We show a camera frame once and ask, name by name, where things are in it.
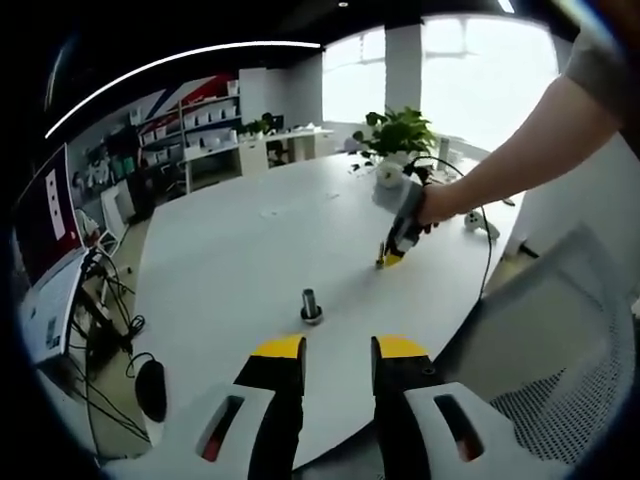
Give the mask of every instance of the ceiling light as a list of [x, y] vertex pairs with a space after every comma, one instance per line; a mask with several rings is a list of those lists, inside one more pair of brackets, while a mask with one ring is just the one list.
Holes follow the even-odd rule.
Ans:
[[502, 7], [502, 10], [504, 10], [505, 12], [515, 13], [515, 10], [513, 9], [513, 6], [511, 5], [511, 2], [509, 0], [498, 0], [498, 3]]
[[55, 132], [60, 125], [66, 122], [71, 115], [76, 113], [82, 107], [84, 107], [91, 100], [96, 98], [101, 93], [106, 92], [111, 87], [117, 85], [118, 83], [126, 80], [127, 78], [133, 77], [134, 75], [144, 72], [152, 67], [157, 67], [163, 63], [170, 62], [172, 60], [178, 60], [179, 58], [189, 57], [191, 55], [196, 55], [198, 53], [207, 53], [207, 52], [215, 52], [216, 50], [227, 50], [230, 48], [241, 48], [241, 47], [302, 47], [302, 48], [320, 48], [319, 43], [308, 43], [308, 42], [287, 42], [287, 41], [255, 41], [255, 42], [237, 42], [237, 43], [227, 43], [224, 45], [213, 45], [211, 47], [203, 47], [197, 48], [195, 50], [189, 50], [188, 52], [177, 53], [175, 55], [171, 55], [170, 57], [165, 57], [160, 60], [156, 60], [155, 62], [147, 63], [142, 67], [136, 68], [129, 73], [125, 73], [124, 75], [112, 80], [107, 83], [105, 86], [99, 88], [87, 98], [78, 103], [75, 107], [69, 110], [60, 120], [58, 120], [53, 127], [49, 129], [49, 131], [45, 134], [44, 138], [49, 138], [53, 132]]

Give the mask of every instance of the white pillar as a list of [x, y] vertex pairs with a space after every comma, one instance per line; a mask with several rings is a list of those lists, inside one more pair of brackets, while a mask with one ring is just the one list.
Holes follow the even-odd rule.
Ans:
[[385, 105], [394, 111], [405, 106], [420, 109], [422, 42], [420, 25], [385, 32], [387, 84]]

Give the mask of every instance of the human arm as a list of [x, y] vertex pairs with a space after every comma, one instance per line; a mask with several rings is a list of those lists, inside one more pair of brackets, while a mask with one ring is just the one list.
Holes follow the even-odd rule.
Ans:
[[464, 178], [426, 187], [419, 219], [430, 224], [542, 185], [604, 145], [622, 121], [582, 87], [560, 76], [522, 126]]

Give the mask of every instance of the metal bolt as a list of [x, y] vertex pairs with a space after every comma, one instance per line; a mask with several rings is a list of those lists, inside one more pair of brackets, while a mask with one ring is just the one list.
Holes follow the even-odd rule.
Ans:
[[316, 296], [310, 288], [305, 288], [302, 291], [300, 316], [309, 325], [318, 325], [322, 322], [322, 308], [316, 303]]
[[309, 318], [318, 316], [318, 307], [316, 305], [316, 296], [313, 290], [305, 288], [302, 291], [302, 304], [304, 305], [304, 313]]

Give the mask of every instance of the monitor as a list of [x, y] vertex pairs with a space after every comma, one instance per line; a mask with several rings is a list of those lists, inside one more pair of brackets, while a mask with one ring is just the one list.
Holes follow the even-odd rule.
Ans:
[[31, 180], [14, 209], [13, 223], [31, 285], [82, 249], [69, 191], [66, 144]]
[[282, 131], [284, 129], [284, 115], [274, 115], [271, 125], [276, 132]]

